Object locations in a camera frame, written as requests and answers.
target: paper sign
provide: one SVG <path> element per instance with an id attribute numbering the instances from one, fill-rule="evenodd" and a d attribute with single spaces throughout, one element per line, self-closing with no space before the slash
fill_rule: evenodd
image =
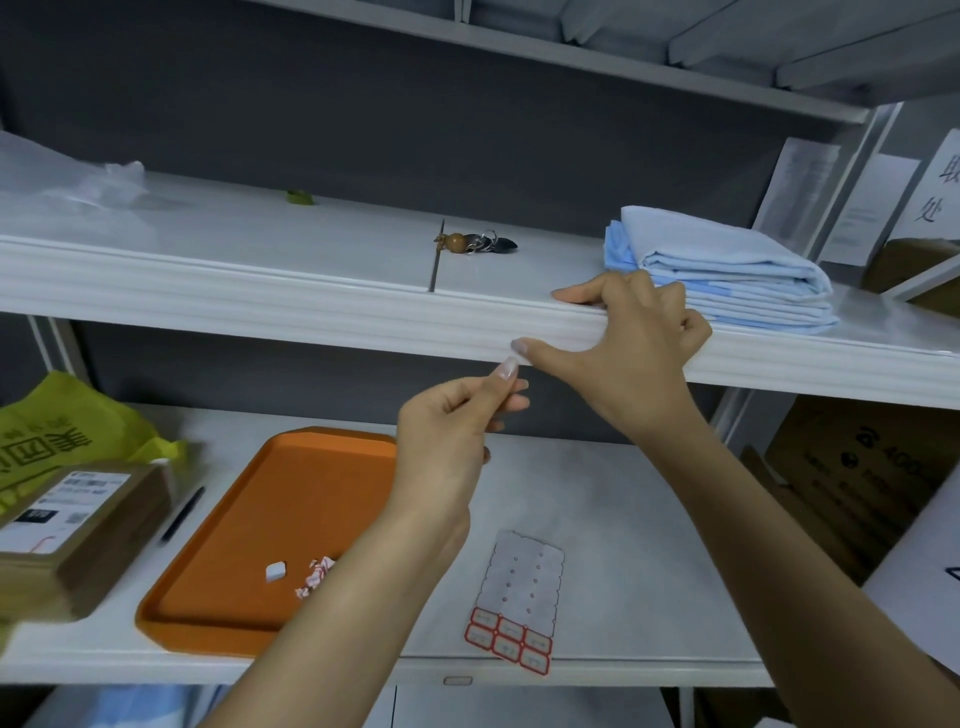
<path id="1" fill-rule="evenodd" d="M 960 238 L 960 129 L 940 145 L 910 196 L 890 239 Z"/>
<path id="2" fill-rule="evenodd" d="M 819 261 L 866 265 L 919 165 L 919 159 L 871 157 L 830 231 Z"/>
<path id="3" fill-rule="evenodd" d="M 863 591 L 917 647 L 960 674 L 960 468 Z"/>
<path id="4" fill-rule="evenodd" d="M 756 214 L 754 230 L 799 255 L 806 254 L 806 223 L 840 156 L 837 144 L 790 137 Z"/>

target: white eraser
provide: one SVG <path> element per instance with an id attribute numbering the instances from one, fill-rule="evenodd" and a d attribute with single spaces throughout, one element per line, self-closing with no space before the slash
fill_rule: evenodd
<path id="1" fill-rule="evenodd" d="M 267 583 L 282 579 L 287 575 L 287 562 L 276 561 L 267 567 Z"/>

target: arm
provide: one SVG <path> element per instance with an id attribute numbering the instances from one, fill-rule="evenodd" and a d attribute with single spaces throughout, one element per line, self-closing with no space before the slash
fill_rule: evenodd
<path id="1" fill-rule="evenodd" d="M 607 305 L 601 342 L 518 352 L 639 445 L 686 508 L 800 728 L 956 725 L 960 692 L 714 436 L 682 366 L 709 337 L 684 290 L 605 274 L 555 294 Z"/>
<path id="2" fill-rule="evenodd" d="M 400 410 L 394 487 L 383 513 L 330 570 L 204 728 L 359 728 L 420 610 L 467 539 L 468 504 L 489 459 L 484 432 L 512 394 L 515 359 Z"/>

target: hand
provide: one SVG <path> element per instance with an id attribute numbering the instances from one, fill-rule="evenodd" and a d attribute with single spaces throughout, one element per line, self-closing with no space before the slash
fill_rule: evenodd
<path id="1" fill-rule="evenodd" d="M 604 273 L 553 296 L 567 303 L 604 303 L 608 321 L 600 343 L 586 352 L 564 352 L 523 338 L 512 345 L 517 353 L 572 386 L 642 447 L 671 425 L 684 426 L 696 405 L 683 366 L 711 329 L 703 316 L 686 308 L 682 283 L 657 289 L 645 271 Z"/>
<path id="2" fill-rule="evenodd" d="M 421 392 L 400 408 L 396 424 L 396 475 L 388 512 L 413 516 L 453 555 L 467 538 L 468 505 L 490 460 L 484 433 L 498 432 L 497 413 L 517 412 L 530 401 L 512 356 L 489 376 L 468 376 Z"/>

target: wooden bead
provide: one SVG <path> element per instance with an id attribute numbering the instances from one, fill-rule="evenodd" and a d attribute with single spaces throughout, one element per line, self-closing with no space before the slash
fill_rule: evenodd
<path id="1" fill-rule="evenodd" d="M 446 248 L 451 253 L 466 253 L 467 239 L 459 232 L 452 232 L 450 235 L 437 235 L 437 241 L 440 248 Z"/>

